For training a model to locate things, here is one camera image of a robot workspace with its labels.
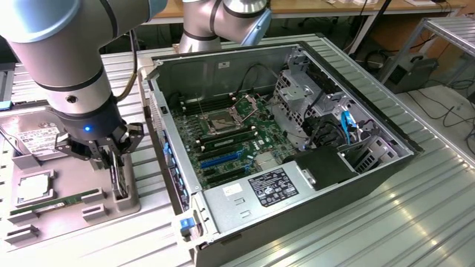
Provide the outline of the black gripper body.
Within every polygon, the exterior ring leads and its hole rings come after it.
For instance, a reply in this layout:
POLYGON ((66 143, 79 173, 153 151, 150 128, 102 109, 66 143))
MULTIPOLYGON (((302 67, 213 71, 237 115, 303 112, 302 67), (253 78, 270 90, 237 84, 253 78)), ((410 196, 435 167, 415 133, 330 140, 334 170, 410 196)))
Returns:
POLYGON ((63 124, 60 134, 88 141, 96 141, 114 137, 119 140, 127 132, 124 122, 118 109, 115 96, 110 96, 104 104, 94 111, 74 115, 54 108, 55 115, 63 124))

